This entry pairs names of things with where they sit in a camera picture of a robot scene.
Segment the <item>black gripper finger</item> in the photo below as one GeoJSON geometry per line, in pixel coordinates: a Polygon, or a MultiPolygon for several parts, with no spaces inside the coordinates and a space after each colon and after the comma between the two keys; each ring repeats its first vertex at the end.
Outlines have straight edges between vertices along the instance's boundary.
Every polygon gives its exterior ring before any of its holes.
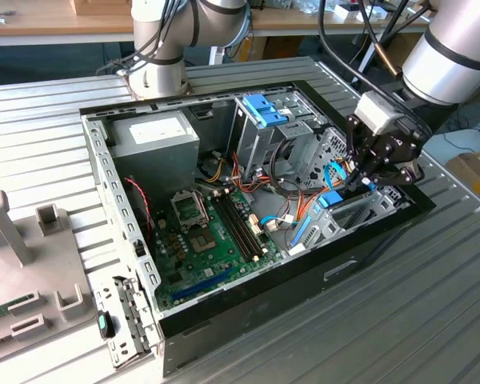
{"type": "Polygon", "coordinates": [[[363,184],[376,186],[409,186],[423,180],[424,171],[416,160],[404,162],[400,168],[396,165],[381,164],[371,174],[366,172],[362,176],[363,184]]]}
{"type": "Polygon", "coordinates": [[[366,157],[374,143],[374,136],[367,125],[358,117],[350,114],[346,118],[346,153],[352,171],[347,186],[355,190],[366,175],[366,157]]]}

